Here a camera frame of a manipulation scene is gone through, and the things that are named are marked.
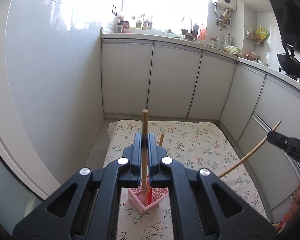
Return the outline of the wooden chopstick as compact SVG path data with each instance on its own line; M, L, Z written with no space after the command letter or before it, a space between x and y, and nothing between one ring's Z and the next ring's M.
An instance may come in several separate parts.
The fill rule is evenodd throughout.
M281 120L279 120L277 122L277 124L269 131L274 132L279 127L280 124L281 124ZM223 178L223 177L228 176L229 173L231 173L233 170L237 169L240 165L242 165L244 162L246 162L255 152L257 152L257 150L260 149L261 146L265 142L267 142L267 136L264 139L262 139L261 142L258 143L258 145L256 145L250 152L248 152L246 155L244 155L244 157L241 158L237 163L232 165L230 168L225 170L223 173L219 174L218 177ZM249 176L249 173L247 171L245 171L243 175L246 177L246 176Z
M159 146L161 147L164 140L164 133L160 134ZM151 197L150 175L148 175L146 198Z
M146 199L147 193L147 136L148 136L148 110L142 110L142 194L144 199Z

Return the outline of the white kitchen cabinets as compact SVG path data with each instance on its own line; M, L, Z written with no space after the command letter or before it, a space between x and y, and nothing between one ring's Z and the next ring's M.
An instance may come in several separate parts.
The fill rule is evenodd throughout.
M101 36L103 110L116 121L210 122L239 160L279 120L279 133L300 137L300 84L275 70L194 42L140 34ZM288 210L300 163L264 143L242 165L273 220Z

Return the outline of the pink perforated utensil basket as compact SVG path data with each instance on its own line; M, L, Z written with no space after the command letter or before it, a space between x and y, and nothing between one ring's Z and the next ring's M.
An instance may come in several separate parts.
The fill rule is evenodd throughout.
M147 191L147 195L142 193L141 186L128 189L128 199L140 214L146 213L158 206L168 195L168 189L165 188L152 188Z

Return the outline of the floral tablecloth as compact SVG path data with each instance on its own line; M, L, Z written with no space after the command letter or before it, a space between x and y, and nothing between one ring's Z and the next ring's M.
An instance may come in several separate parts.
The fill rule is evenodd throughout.
M164 134L167 155L193 170L206 167L216 175L235 164L239 157L222 131L210 122L150 121L148 130L155 141ZM142 122L121 120L109 124L110 145L105 164L122 157L123 150L134 143L135 133L142 131ZM244 165L222 178L236 194L258 213L266 215L259 193ZM173 239L169 198L140 214L128 199L128 190L121 191L117 239Z

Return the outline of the wooden chopstick in basket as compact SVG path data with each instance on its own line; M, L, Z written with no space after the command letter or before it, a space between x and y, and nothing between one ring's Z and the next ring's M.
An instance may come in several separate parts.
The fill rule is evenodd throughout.
M161 147L164 140L164 133L160 134L159 146ZM150 175L148 175L146 198L151 197Z

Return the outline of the black wok on stove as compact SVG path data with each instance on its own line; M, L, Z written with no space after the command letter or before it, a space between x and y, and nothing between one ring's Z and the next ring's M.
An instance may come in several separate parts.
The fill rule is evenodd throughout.
M282 47L285 53L277 54L280 64L280 69L285 72L285 75L293 78L300 78L300 62L295 58L294 48L290 44L282 42Z

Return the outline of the clear kettle jug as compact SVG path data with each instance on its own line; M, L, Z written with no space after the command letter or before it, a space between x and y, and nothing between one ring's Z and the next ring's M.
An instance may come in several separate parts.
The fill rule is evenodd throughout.
M227 47L231 46L232 44L232 38L230 34L225 34L224 38L223 38L223 44L222 44L222 48L226 49Z

